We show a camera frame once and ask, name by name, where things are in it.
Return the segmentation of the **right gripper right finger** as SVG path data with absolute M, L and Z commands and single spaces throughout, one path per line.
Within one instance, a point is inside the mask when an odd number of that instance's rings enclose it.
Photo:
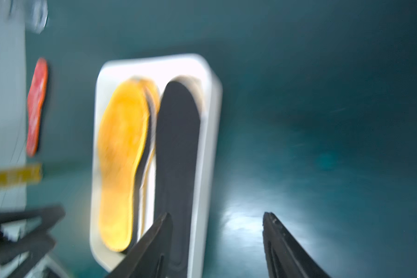
M 263 241 L 270 278 L 329 278 L 273 213 L 263 217 Z

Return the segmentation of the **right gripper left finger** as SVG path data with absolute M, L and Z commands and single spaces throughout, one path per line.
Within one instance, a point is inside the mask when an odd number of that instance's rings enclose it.
M 109 278 L 165 278 L 170 257 L 173 220 L 161 214 Z

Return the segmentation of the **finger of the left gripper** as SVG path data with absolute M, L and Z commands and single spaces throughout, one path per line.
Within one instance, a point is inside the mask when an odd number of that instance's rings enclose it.
M 39 218 L 40 224 L 29 233 L 33 235 L 48 233 L 65 216 L 66 211 L 63 206 L 48 206 L 25 211 L 0 212 L 0 224 Z
M 0 243 L 0 265 L 28 253 L 27 258 L 17 266 L 11 275 L 27 275 L 39 261 L 50 252 L 56 241 L 49 235 L 25 237 L 18 242 Z

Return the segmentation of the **red insole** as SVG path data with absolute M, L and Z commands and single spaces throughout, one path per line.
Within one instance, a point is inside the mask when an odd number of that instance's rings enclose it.
M 44 58 L 39 58 L 32 76 L 30 90 L 27 96 L 27 144 L 26 154 L 33 157 L 38 149 L 41 112 L 46 96 L 48 80 L 48 65 Z

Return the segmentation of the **orange insole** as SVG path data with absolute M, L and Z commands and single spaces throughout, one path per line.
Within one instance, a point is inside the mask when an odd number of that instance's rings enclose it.
M 101 172 L 99 229 L 112 251 L 128 248 L 133 238 L 134 186 L 144 152 L 149 106 L 140 82 L 128 80 L 113 92 L 98 130 Z

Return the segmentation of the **white storage box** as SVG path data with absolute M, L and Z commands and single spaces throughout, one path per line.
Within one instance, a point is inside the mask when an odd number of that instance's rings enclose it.
M 202 123 L 200 126 L 195 191 L 193 194 L 188 277 L 199 278 L 202 276 L 222 103 L 222 84 L 207 61 L 198 54 L 177 54 L 144 59 L 108 61 L 98 74 L 95 94 L 89 239 L 94 259 L 107 272 L 111 272 L 125 256 L 105 246 L 98 227 L 101 172 L 98 161 L 97 138 L 101 119 L 114 90 L 120 83 L 130 78 L 149 79 L 156 84 L 159 94 L 162 95 L 167 83 L 178 76 L 187 76 L 195 79 L 196 84 L 200 88 L 199 97 L 202 101 Z

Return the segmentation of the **fuzzy yellow insole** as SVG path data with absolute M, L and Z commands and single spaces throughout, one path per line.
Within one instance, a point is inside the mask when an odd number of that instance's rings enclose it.
M 140 79 L 139 83 L 144 89 L 151 110 L 157 114 L 161 105 L 161 98 L 157 85 L 150 79 Z

